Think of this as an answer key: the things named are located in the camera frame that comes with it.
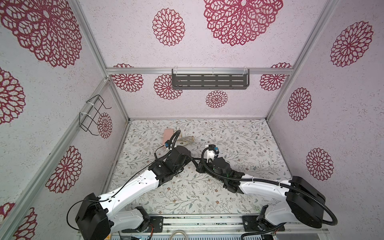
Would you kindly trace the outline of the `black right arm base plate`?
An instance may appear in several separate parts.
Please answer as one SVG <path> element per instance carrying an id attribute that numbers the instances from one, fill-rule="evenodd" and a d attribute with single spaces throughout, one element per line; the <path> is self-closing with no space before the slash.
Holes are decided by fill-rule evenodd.
<path id="1" fill-rule="evenodd" d="M 279 231 L 285 231 L 284 225 L 277 229 L 275 225 L 270 224 L 268 221 L 264 219 L 259 220 L 258 215 L 242 216 L 242 221 L 245 232 L 275 233 Z"/>

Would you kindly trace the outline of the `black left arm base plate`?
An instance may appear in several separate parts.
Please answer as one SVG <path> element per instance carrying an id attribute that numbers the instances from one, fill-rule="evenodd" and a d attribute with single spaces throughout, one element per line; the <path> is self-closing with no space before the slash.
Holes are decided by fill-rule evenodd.
<path id="1" fill-rule="evenodd" d="M 136 229 L 122 230 L 122 233 L 161 233 L 163 231 L 164 217 L 150 217 Z"/>

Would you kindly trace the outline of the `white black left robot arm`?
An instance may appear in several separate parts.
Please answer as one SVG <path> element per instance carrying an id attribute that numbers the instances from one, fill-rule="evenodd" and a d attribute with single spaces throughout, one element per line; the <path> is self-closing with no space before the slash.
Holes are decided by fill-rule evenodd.
<path id="1" fill-rule="evenodd" d="M 100 196 L 94 193 L 87 195 L 79 202 L 81 206 L 75 217 L 83 239 L 103 240 L 124 228 L 145 230 L 150 217 L 142 207 L 126 213 L 121 210 L 141 195 L 170 182 L 191 160 L 191 152 L 177 146 L 123 186 Z"/>

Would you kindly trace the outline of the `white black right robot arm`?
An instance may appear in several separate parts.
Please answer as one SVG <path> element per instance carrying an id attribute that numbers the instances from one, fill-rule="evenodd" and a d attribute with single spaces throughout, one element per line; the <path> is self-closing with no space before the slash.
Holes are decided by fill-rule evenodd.
<path id="1" fill-rule="evenodd" d="M 281 228 L 286 223 L 299 222 L 320 229 L 329 209 L 326 198 L 301 177 L 289 181 L 257 179 L 232 170 L 223 158 L 193 160 L 197 172 L 205 173 L 223 183 L 224 189 L 234 194 L 262 195 L 278 200 L 274 206 L 265 205 L 254 224 L 260 232 Z"/>

